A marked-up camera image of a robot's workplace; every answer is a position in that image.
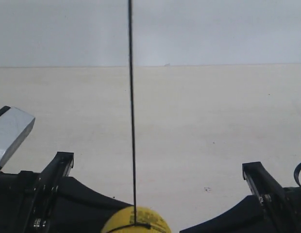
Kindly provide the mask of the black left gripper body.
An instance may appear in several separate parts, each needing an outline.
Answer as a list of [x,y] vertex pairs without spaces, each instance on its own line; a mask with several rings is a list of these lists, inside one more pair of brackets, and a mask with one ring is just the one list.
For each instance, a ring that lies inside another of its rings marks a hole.
[[40,172],[0,172],[0,233],[46,233],[60,181],[73,168],[74,154],[58,152]]

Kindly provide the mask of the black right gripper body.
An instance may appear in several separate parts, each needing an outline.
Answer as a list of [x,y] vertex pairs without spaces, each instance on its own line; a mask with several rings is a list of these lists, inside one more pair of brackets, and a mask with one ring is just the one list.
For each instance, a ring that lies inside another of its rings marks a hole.
[[282,187],[261,162],[244,163],[242,173],[277,232],[301,233],[301,187]]

